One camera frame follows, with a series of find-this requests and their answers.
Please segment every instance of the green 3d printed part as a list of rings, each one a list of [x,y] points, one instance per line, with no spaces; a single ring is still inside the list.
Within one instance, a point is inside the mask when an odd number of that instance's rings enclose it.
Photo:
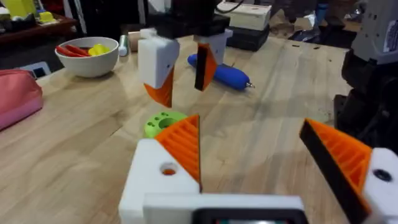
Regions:
[[[187,115],[175,111],[163,111],[153,115],[145,123],[145,138],[154,138],[157,134],[162,132],[163,129],[186,117]]]

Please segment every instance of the cable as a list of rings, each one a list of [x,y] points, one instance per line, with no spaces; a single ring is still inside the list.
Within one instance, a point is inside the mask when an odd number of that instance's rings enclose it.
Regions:
[[[227,14],[227,13],[234,11],[239,6],[241,6],[243,2],[244,2],[244,0],[241,0],[241,2],[239,2],[235,7],[233,7],[232,9],[229,9],[229,10],[222,10],[222,9],[219,9],[218,6],[216,6],[216,11],[221,14]]]

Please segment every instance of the pink pencil case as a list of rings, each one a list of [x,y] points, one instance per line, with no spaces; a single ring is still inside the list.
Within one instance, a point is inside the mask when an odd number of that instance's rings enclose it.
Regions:
[[[0,70],[0,130],[42,107],[42,89],[28,71]]]

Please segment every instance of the blue pen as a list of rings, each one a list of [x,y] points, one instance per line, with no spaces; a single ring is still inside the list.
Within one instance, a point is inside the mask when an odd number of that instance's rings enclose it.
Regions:
[[[193,54],[189,56],[188,63],[196,68],[197,55]],[[235,90],[244,90],[246,87],[255,88],[255,86],[250,82],[249,77],[244,72],[224,64],[217,66],[214,80],[230,86]]]

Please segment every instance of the white bowl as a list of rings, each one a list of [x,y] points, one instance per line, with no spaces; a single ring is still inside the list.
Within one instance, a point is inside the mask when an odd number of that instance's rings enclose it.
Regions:
[[[92,57],[68,57],[55,50],[65,68],[80,77],[93,78],[110,72],[118,61],[119,43],[107,37],[84,37],[69,40],[60,44],[61,47],[71,44],[77,47],[93,47],[95,44],[102,44],[110,49],[109,52]]]

